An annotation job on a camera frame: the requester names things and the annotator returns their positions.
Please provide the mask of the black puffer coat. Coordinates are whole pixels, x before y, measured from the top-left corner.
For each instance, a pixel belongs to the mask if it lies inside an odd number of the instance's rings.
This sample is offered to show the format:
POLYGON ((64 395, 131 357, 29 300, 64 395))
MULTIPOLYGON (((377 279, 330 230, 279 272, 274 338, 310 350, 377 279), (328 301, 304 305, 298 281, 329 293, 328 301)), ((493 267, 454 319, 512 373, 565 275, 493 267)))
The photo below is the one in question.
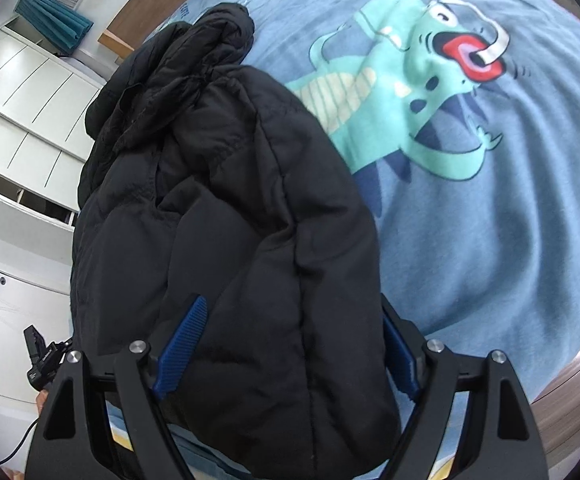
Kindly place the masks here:
POLYGON ((195 467, 352 479, 401 431, 375 222, 318 120, 244 64, 237 3, 176 23, 87 108, 71 313, 89 356, 199 295, 209 316, 163 416, 195 467))

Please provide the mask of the white wardrobe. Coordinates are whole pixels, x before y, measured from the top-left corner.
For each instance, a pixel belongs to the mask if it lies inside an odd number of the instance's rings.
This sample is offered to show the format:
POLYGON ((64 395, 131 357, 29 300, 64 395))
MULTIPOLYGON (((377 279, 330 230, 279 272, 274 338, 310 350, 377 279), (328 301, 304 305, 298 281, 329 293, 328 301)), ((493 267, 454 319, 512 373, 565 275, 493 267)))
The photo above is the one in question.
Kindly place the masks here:
POLYGON ((96 80, 0 29, 0 461, 25 466, 36 418, 23 332, 71 333, 77 183, 92 148, 85 113, 96 80))

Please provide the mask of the blue dinosaur bed cover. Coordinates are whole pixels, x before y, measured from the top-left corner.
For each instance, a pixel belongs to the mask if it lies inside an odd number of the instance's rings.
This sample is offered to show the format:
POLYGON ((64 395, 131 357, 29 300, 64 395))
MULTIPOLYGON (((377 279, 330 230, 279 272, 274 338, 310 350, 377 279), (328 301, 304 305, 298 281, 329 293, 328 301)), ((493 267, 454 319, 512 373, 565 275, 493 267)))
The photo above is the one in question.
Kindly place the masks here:
POLYGON ((554 0, 187 0, 255 24, 375 218, 381 285, 531 399, 580 349, 580 19, 554 0))

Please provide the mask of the teal curtain left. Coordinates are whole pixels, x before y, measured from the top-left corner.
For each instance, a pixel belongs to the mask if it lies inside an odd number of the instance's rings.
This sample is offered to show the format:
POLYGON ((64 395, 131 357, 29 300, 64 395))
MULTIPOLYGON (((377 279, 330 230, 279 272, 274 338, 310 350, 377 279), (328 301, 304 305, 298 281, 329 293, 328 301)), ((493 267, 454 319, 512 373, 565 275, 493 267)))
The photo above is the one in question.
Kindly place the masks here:
POLYGON ((16 12, 65 55, 74 53, 94 24, 57 0, 19 0, 16 12))

